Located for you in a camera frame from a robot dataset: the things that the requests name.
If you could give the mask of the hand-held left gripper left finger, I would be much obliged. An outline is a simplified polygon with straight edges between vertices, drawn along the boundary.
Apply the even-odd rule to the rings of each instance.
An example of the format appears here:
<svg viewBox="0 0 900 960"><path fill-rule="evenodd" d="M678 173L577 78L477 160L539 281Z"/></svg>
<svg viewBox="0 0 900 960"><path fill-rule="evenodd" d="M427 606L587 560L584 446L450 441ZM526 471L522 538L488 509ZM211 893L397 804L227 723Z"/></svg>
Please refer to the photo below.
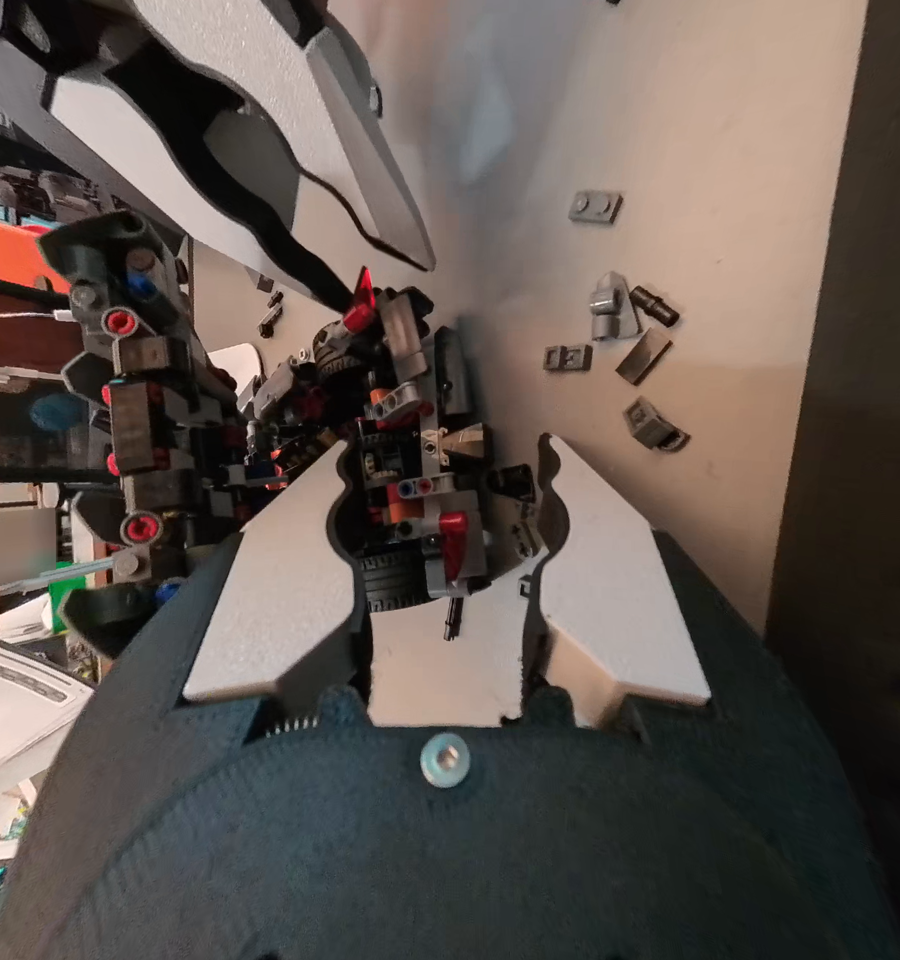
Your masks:
<svg viewBox="0 0 900 960"><path fill-rule="evenodd" d="M297 718L341 685L369 704L373 633L350 548L356 453L339 440L243 527L183 685L186 704L269 698Z"/></svg>

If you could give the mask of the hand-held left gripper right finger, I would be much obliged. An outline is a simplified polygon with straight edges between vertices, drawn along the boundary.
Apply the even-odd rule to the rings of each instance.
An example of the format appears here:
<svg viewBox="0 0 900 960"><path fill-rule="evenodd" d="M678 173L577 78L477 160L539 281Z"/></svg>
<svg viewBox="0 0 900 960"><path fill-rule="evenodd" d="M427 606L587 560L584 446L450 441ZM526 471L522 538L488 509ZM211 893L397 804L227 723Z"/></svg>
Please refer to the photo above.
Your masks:
<svg viewBox="0 0 900 960"><path fill-rule="evenodd" d="M586 727L629 697L705 707L711 688L650 522L554 434L539 438L537 478L544 550L529 580L524 706L558 687Z"/></svg>

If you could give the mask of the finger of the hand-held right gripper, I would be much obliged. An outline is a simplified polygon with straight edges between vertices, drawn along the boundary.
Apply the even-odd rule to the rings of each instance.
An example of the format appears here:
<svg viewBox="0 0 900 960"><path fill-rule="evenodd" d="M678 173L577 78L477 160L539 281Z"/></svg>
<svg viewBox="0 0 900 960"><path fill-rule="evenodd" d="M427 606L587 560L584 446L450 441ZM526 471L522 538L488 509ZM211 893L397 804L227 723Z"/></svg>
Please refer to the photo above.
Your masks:
<svg viewBox="0 0 900 960"><path fill-rule="evenodd" d="M58 121L156 209L243 266L341 314L350 284L293 235L300 179L356 186L305 63L83 63L51 76Z"/></svg>
<svg viewBox="0 0 900 960"><path fill-rule="evenodd" d="M368 243L434 270L423 215L372 106L372 74L322 2L130 5L182 63L258 109L300 175L331 194Z"/></svg>

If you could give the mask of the black grey lego car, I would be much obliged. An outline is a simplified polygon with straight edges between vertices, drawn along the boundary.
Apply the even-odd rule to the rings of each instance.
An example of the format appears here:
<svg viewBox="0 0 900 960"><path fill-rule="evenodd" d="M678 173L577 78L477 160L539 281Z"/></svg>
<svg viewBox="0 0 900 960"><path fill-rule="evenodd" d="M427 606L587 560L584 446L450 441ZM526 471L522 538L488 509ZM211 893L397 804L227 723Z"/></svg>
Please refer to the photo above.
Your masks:
<svg viewBox="0 0 900 960"><path fill-rule="evenodd" d="M492 435L467 397L455 329L430 328L427 372L394 386L339 348L346 309L237 394L198 339L182 265L141 215L63 225L37 246L70 283L84 350L61 374L95 407L89 426L111 475L106 494L74 502L113 549L108 583L71 589L59 606L99 654L115 659L198 560L341 439L357 450L350 548L371 613L490 585L480 487Z"/></svg>

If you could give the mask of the grey lego lever assembly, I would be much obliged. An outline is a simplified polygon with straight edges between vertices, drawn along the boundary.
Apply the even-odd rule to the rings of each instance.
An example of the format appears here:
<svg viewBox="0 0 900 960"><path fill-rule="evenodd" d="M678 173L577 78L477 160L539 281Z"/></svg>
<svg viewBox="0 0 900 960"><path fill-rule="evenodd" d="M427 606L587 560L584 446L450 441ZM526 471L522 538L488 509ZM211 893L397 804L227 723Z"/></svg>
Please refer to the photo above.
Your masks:
<svg viewBox="0 0 900 960"><path fill-rule="evenodd" d="M392 385L414 381L429 368L423 341L433 301L416 286L378 287L368 267L358 274L335 340L345 354L388 378Z"/></svg>

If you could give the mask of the dark lego set box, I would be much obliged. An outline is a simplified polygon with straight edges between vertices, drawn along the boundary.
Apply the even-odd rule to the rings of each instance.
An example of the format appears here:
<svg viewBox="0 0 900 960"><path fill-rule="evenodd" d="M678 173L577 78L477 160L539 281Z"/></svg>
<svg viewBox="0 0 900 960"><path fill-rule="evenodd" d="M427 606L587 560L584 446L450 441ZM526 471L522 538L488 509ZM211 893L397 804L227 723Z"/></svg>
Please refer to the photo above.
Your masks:
<svg viewBox="0 0 900 960"><path fill-rule="evenodd" d="M27 142L0 133L0 221L65 225L129 204Z"/></svg>

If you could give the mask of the black curved lego brick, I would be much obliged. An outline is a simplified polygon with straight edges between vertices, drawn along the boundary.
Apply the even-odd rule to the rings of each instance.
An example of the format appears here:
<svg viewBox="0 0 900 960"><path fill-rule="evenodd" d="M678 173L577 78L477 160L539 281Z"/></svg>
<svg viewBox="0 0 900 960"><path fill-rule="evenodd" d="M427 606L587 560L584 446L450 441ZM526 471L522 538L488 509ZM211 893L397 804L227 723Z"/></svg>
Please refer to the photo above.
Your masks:
<svg viewBox="0 0 900 960"><path fill-rule="evenodd" d="M527 504L536 502L535 479L528 463L494 468L486 474L485 483L495 496Z"/></svg>

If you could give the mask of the dark grey lego slope brick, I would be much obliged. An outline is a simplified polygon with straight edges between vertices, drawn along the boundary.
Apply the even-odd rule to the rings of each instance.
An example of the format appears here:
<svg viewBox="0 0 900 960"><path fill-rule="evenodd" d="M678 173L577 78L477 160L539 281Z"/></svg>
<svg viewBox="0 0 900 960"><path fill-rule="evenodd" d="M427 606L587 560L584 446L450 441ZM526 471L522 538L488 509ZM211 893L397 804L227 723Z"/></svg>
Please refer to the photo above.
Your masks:
<svg viewBox="0 0 900 960"><path fill-rule="evenodd" d="M624 409L623 416L630 436L647 450L676 453L683 450L691 439L643 396L631 402Z"/></svg>

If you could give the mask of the dark lego tile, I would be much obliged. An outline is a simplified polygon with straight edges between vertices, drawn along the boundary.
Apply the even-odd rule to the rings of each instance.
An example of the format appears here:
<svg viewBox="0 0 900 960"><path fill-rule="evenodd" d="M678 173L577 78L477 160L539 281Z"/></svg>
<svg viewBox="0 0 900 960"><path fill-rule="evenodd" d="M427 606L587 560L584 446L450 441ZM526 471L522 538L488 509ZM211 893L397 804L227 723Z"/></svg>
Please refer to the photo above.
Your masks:
<svg viewBox="0 0 900 960"><path fill-rule="evenodd" d="M672 348L672 339L657 328L648 329L616 367L616 374L636 387L641 385Z"/></svg>

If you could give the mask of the black lego pin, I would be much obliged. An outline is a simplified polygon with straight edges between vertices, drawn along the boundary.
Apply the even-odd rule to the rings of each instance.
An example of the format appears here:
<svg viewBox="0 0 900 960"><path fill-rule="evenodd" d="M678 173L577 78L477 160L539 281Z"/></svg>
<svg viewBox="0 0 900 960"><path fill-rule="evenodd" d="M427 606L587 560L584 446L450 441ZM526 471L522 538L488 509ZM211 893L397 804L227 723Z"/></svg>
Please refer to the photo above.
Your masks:
<svg viewBox="0 0 900 960"><path fill-rule="evenodd" d="M644 286L634 286L629 291L630 300L636 309L639 309L648 318L658 322L663 327L671 329L681 320L678 310L670 306L663 298L653 294Z"/></svg>

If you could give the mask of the grey two-stud lego plate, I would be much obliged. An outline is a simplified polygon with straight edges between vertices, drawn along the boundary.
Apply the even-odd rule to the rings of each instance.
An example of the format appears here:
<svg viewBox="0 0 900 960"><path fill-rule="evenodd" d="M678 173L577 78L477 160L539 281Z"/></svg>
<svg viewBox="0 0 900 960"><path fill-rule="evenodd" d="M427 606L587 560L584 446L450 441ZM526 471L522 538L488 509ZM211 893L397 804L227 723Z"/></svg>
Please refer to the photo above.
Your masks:
<svg viewBox="0 0 900 960"><path fill-rule="evenodd" d="M580 190L571 201L568 218L578 224L611 226L616 222L623 204L624 195L620 192Z"/></svg>

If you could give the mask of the orange box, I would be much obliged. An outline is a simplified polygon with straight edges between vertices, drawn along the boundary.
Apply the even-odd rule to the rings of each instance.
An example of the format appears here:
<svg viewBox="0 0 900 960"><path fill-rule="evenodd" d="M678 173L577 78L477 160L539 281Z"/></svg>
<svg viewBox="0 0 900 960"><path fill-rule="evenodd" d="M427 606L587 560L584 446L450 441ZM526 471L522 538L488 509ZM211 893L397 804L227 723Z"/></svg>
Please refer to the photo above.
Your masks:
<svg viewBox="0 0 900 960"><path fill-rule="evenodd" d="M0 281L31 290L68 294L70 283L48 266L37 240L51 231L41 224L0 222Z"/></svg>

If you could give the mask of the open instruction booklet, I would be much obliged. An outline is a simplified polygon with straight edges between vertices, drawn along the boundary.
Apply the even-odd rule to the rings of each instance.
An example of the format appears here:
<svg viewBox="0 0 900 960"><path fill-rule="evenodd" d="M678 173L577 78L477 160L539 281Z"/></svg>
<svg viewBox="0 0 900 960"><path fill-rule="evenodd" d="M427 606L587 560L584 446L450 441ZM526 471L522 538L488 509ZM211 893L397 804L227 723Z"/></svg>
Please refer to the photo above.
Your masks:
<svg viewBox="0 0 900 960"><path fill-rule="evenodd" d="M15 855L42 781L94 691L0 642L0 863Z"/></svg>

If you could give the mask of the light grey lego bracket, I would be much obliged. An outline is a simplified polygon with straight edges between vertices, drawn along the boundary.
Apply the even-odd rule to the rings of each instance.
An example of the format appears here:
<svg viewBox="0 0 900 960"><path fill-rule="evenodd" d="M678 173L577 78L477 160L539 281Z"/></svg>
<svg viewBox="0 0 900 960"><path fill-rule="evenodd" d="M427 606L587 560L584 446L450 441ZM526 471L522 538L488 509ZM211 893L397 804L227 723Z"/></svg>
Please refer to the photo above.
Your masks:
<svg viewBox="0 0 900 960"><path fill-rule="evenodd" d="M591 341L624 341L639 337L643 330L625 278L616 271L606 273L590 296Z"/></svg>

